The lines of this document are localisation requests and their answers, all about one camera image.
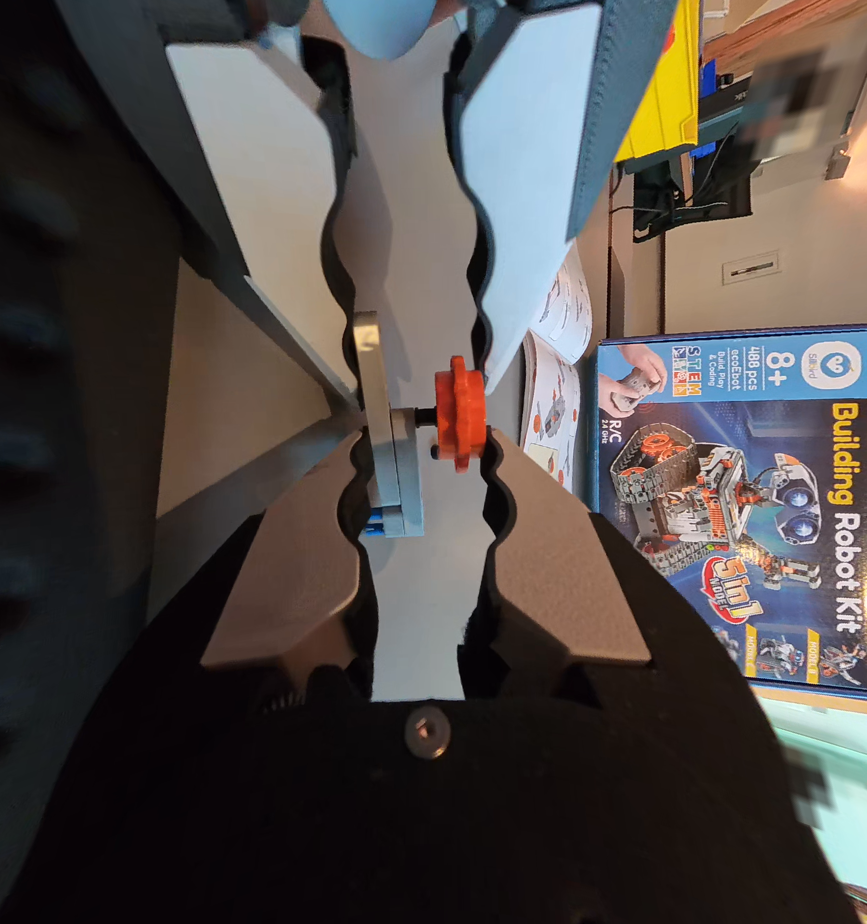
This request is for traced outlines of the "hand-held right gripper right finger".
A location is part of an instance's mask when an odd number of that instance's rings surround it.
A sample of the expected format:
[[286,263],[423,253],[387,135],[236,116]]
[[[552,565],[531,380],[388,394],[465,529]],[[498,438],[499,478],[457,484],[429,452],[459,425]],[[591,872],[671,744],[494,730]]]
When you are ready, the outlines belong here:
[[459,644],[464,695],[596,697],[590,667],[647,666],[588,508],[494,427],[480,473],[493,539]]

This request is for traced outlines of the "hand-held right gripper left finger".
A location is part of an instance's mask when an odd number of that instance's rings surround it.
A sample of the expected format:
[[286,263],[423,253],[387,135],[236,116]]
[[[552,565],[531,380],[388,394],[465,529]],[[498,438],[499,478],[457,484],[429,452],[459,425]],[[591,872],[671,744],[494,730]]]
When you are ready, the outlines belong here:
[[370,697],[378,603],[359,538],[373,474],[362,429],[266,509],[202,655],[205,669],[278,668],[303,694],[316,668],[335,666]]

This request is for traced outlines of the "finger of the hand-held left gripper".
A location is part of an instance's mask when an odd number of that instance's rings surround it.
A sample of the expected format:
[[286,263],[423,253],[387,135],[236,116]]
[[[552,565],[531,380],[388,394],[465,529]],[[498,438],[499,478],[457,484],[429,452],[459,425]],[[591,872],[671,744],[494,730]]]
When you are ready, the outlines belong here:
[[262,41],[174,43],[171,70],[246,265],[246,285],[351,406],[344,310],[332,294],[321,239],[337,192],[322,92],[286,48]]
[[577,231],[569,227],[600,4],[471,4],[446,74],[446,134],[475,213],[476,369],[491,394]]

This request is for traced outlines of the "grey beam assembly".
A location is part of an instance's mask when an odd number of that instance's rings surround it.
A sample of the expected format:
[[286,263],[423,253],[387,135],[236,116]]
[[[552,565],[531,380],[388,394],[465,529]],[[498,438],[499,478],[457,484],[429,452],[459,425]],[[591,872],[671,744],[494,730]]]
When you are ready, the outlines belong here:
[[355,313],[352,330],[373,462],[371,513],[364,533],[388,539],[422,537],[425,526],[417,410],[390,404],[376,313]]

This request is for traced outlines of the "orange gear wheel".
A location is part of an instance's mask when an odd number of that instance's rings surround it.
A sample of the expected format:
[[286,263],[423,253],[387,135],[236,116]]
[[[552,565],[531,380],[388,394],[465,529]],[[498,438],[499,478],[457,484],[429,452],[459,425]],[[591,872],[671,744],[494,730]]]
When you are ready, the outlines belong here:
[[439,460],[450,461],[458,474],[480,459],[487,442],[485,382],[481,372],[467,368],[461,355],[450,368],[434,376]]

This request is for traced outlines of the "yellow plastic bin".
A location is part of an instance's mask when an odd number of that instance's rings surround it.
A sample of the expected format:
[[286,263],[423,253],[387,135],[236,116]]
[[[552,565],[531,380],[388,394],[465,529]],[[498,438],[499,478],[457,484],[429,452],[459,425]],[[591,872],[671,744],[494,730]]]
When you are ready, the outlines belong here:
[[677,3],[649,86],[614,161],[640,159],[699,139],[701,3]]

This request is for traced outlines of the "blue robot kit box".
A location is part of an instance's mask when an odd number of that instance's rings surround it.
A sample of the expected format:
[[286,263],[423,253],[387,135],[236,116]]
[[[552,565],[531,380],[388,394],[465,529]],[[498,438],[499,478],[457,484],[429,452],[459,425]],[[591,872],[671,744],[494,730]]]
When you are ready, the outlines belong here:
[[602,341],[589,505],[743,676],[867,699],[867,324]]

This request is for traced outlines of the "open instruction booklet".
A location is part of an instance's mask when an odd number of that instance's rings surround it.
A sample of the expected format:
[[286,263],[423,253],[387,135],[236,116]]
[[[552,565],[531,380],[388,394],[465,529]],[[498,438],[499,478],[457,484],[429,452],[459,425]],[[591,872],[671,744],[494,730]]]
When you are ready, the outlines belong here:
[[581,400],[577,367],[592,328],[589,288],[573,244],[523,339],[520,427],[520,448],[570,492]]

